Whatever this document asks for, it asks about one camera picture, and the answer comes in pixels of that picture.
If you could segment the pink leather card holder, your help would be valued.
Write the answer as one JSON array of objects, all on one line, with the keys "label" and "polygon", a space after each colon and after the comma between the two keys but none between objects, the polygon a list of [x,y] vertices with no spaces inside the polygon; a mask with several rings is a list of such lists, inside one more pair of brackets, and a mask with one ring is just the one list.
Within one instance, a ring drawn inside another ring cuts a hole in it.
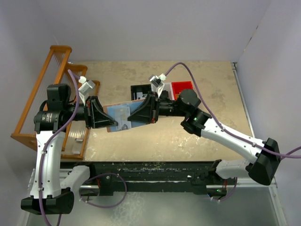
[{"label": "pink leather card holder", "polygon": [[131,113],[133,113],[143,103],[143,101],[144,100],[142,99],[126,101],[113,105],[105,105],[103,107],[104,112],[118,123],[117,126],[107,127],[107,132],[119,132],[147,125],[146,123],[127,120]]}]

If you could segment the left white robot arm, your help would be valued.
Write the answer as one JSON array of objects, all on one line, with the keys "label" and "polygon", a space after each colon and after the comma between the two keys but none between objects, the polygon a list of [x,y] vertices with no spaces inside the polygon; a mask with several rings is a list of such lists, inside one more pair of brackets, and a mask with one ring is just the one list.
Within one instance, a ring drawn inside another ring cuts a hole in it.
[{"label": "left white robot arm", "polygon": [[87,129],[116,126],[118,123],[104,113],[97,96],[90,95],[92,81],[76,90],[79,101],[70,101],[71,88],[67,84],[47,87],[47,99],[34,117],[37,140],[37,160],[32,189],[21,200],[21,209],[36,215],[69,214],[74,205],[74,194],[80,183],[90,176],[88,166],[76,166],[60,180],[61,151],[66,127],[72,121],[83,121]]}]

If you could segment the grey cards in black bin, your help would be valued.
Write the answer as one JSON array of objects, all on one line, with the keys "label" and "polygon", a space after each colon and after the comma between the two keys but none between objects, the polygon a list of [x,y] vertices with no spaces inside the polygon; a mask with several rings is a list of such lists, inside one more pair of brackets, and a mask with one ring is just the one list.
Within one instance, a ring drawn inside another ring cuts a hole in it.
[{"label": "grey cards in black bin", "polygon": [[136,93],[136,100],[145,99],[147,97],[147,93],[137,92]]}]

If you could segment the orange wooden rack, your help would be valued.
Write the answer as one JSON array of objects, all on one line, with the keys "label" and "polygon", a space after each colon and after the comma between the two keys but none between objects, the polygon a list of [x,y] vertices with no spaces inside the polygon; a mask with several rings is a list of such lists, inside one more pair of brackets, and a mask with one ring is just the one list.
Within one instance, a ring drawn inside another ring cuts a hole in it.
[{"label": "orange wooden rack", "polygon": [[[38,113],[40,105],[47,99],[47,86],[56,83],[66,83],[71,87],[71,97],[75,97],[75,89],[67,70],[78,76],[85,76],[87,66],[74,65],[69,62],[71,47],[52,45],[34,84],[19,122],[11,137],[26,147],[36,151],[37,141],[33,118]],[[61,158],[68,160],[83,160],[89,131],[83,121],[73,121],[67,126],[63,140]]]}]

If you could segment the red plastic bin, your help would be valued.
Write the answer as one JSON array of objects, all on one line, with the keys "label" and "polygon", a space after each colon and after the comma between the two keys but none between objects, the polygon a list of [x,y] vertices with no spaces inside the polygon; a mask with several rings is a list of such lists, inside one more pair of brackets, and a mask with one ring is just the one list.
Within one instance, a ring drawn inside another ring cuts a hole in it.
[{"label": "red plastic bin", "polygon": [[172,82],[172,92],[174,95],[174,100],[176,100],[179,96],[179,94],[185,90],[185,89],[193,89],[193,85],[191,81],[177,81]]}]

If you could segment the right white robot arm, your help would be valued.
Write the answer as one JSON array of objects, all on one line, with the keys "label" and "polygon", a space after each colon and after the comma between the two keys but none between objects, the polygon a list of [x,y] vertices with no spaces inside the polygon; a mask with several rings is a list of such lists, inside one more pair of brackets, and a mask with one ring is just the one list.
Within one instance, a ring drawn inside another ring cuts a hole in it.
[{"label": "right white robot arm", "polygon": [[215,141],[243,157],[241,160],[215,161],[212,172],[216,176],[222,179],[249,177],[261,185],[269,186],[281,162],[277,141],[271,138],[263,141],[240,133],[202,111],[200,103],[201,100],[192,89],[183,90],[176,100],[160,99],[155,93],[149,92],[127,119],[151,124],[156,123],[159,116],[183,117],[181,126],[186,132]]}]

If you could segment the white plastic bin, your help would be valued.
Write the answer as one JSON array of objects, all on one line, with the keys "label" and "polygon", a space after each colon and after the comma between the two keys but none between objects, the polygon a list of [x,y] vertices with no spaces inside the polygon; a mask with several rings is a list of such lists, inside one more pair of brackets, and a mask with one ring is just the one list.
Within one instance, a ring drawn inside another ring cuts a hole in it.
[{"label": "white plastic bin", "polygon": [[171,100],[175,100],[174,93],[173,93],[173,87],[171,82],[167,82],[164,84],[163,91],[166,91],[168,93],[168,97]]}]

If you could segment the black metal base frame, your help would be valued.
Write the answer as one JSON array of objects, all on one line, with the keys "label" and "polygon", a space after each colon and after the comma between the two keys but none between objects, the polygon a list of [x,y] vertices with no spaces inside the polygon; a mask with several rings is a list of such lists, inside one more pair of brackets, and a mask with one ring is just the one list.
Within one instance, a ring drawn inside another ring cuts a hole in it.
[{"label": "black metal base frame", "polygon": [[222,198],[235,179],[222,179],[215,173],[217,161],[82,161],[62,162],[61,168],[89,167],[92,181],[81,189],[92,190],[100,196],[115,192],[193,193]]}]

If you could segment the black plastic bin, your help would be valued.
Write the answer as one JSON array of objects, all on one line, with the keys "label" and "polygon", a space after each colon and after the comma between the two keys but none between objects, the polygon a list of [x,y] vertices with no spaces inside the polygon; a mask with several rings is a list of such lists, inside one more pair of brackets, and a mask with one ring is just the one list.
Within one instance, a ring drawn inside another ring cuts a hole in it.
[{"label": "black plastic bin", "polygon": [[131,100],[136,100],[136,93],[142,92],[147,93],[151,91],[151,85],[150,84],[143,84],[143,85],[132,85],[130,87],[131,90]]}]

